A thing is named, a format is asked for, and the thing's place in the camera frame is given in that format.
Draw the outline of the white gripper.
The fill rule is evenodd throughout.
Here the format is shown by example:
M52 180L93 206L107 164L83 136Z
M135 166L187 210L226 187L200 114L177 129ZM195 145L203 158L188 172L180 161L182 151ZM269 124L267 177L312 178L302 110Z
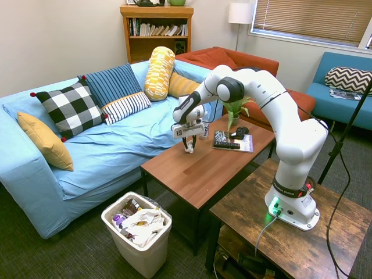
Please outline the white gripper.
M173 132L174 138L182 138L184 144L184 150L189 151L187 143L187 137L192 136L192 148L195 149L197 135L202 134L204 126L202 122L193 122L191 126L175 124L172 126L171 131Z

